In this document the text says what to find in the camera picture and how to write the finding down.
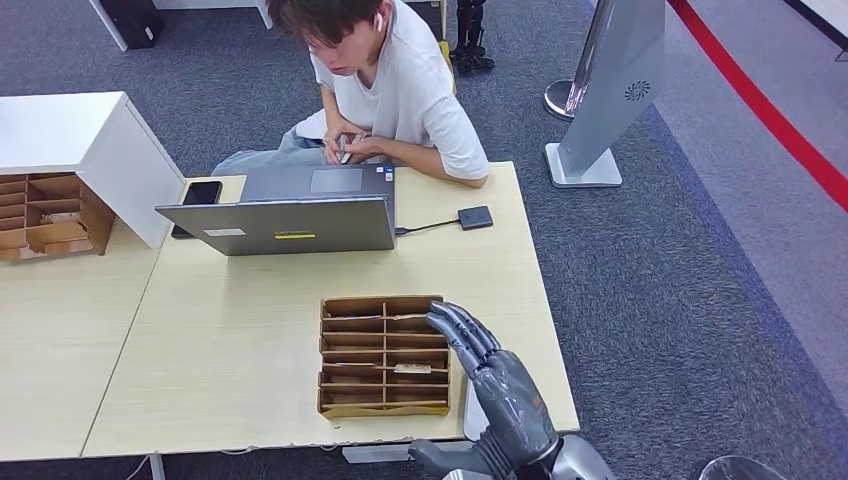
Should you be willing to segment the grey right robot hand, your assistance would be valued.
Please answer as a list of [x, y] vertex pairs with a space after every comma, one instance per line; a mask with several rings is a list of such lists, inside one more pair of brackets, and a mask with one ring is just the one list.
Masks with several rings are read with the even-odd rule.
[[461, 451], [416, 440], [408, 448], [412, 459], [438, 475], [464, 470], [493, 479], [551, 479], [560, 436], [521, 360], [458, 305], [433, 301], [427, 321], [456, 353], [489, 425]]

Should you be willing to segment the person's right hand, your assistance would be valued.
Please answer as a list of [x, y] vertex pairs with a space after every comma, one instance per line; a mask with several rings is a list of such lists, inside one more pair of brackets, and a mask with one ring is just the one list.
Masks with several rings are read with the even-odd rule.
[[361, 128], [347, 120], [329, 120], [324, 137], [324, 152], [327, 161], [330, 164], [342, 164], [344, 145], [351, 143], [363, 133], [364, 131]]

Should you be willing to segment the person's left hand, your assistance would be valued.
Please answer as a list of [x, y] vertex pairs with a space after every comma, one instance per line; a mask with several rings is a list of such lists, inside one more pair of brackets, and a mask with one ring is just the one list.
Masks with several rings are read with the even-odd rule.
[[345, 164], [363, 163], [371, 158], [386, 154], [389, 140], [379, 136], [364, 136], [351, 143], [346, 143], [343, 148], [343, 159]]

